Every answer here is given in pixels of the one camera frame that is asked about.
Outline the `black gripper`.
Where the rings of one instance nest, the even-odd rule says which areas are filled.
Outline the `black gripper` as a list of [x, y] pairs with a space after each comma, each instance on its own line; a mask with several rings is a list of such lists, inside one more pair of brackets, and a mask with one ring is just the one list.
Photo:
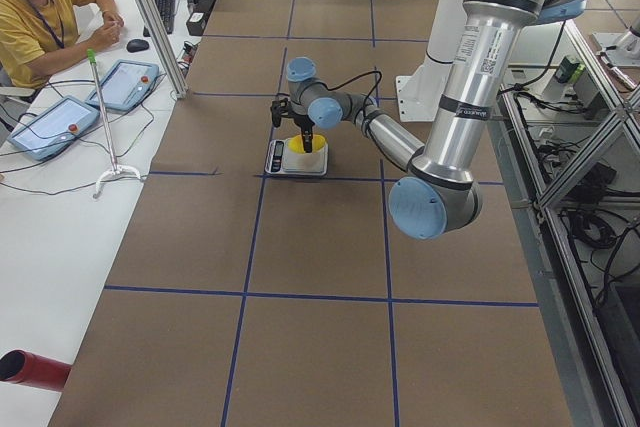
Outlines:
[[314, 122], [307, 115], [294, 115], [294, 124], [301, 131], [302, 148], [305, 153], [313, 152], [313, 127]]

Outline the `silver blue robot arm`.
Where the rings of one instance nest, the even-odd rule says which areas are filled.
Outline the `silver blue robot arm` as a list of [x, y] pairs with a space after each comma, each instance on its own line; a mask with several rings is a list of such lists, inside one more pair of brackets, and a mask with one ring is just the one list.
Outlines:
[[514, 44], [525, 27], [573, 19], [587, 0], [463, 0], [467, 14], [458, 48], [426, 142], [401, 127], [370, 95], [329, 88], [307, 57], [287, 66], [289, 97], [271, 105], [272, 123], [290, 118], [310, 152], [313, 129], [342, 121], [358, 127], [406, 172], [389, 194], [395, 225], [423, 240], [473, 222], [482, 196], [470, 171]]

